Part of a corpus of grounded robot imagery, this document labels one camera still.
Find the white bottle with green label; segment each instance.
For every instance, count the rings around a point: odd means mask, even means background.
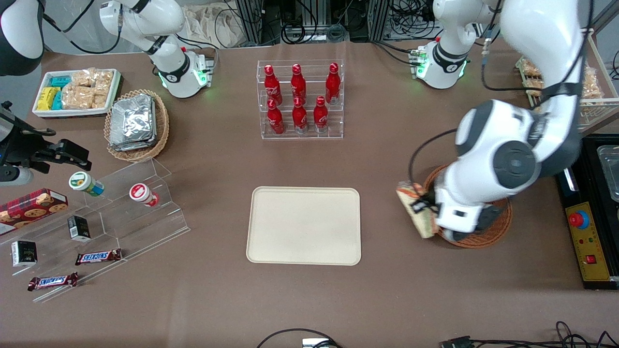
[[[94,180],[90,174],[86,172],[76,172],[69,178],[69,186],[76,191],[84,191],[93,197],[97,197],[103,193],[105,188],[102,183]]]

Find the snickers bar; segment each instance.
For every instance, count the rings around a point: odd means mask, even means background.
[[[77,254],[76,266],[82,263],[118,261],[121,258],[123,258],[123,256],[121,255],[120,248],[110,251],[99,251],[98,253]]]
[[[41,290],[47,287],[71,285],[72,287],[77,285],[77,272],[71,273],[68,276],[51,277],[51,278],[38,278],[34,277],[28,283],[28,291]]]

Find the red cookie box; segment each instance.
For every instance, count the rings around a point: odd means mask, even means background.
[[[69,206],[66,196],[42,188],[0,205],[0,235],[63,211]]]

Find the brown table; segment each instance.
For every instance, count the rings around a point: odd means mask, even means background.
[[[493,46],[489,83],[518,85],[519,55]],[[563,209],[552,178],[514,198],[514,221],[499,244],[459,250],[422,240],[395,187],[411,152],[457,126],[470,108],[519,92],[489,92],[479,79],[480,50],[449,90],[411,79],[409,69],[369,44],[224,50],[212,88],[179,100],[151,75],[145,54],[49,54],[44,71],[114,67],[123,92],[151,89],[170,113],[171,133],[158,157],[173,176],[175,201],[191,232],[44,304],[2,268],[3,347],[255,347],[283,328],[330,334],[349,348],[435,347],[478,339],[553,339],[556,320],[589,337],[619,336],[616,292],[581,288]],[[256,106],[259,59],[345,59],[345,136],[340,141],[263,141]],[[102,119],[42,121],[90,150],[95,177],[127,165],[105,149]],[[419,157],[417,177],[455,159],[452,137]],[[53,165],[2,200],[39,187],[69,190],[75,170]],[[353,267],[253,264],[245,256],[249,203],[261,185],[352,187],[361,195],[362,259]],[[299,347],[305,334],[266,347]]]

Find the cookie box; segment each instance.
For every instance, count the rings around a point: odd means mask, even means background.
[[[119,92],[119,85],[121,83],[121,74],[116,69],[100,69],[103,71],[111,71],[114,73],[112,77],[112,83],[110,85],[110,91],[108,92],[108,98],[103,108],[96,109],[75,109],[75,110],[37,110],[37,102],[41,98],[41,93],[45,87],[50,87],[50,80],[52,77],[58,76],[71,76],[74,72],[79,70],[66,70],[66,71],[50,71],[46,72],[41,81],[41,86],[35,98],[35,103],[32,106],[32,113],[40,118],[83,118],[83,117],[96,117],[105,116],[109,109],[112,107],[112,103],[116,100]]]
[[[66,196],[48,188],[0,205],[0,235],[63,211],[69,206]]]

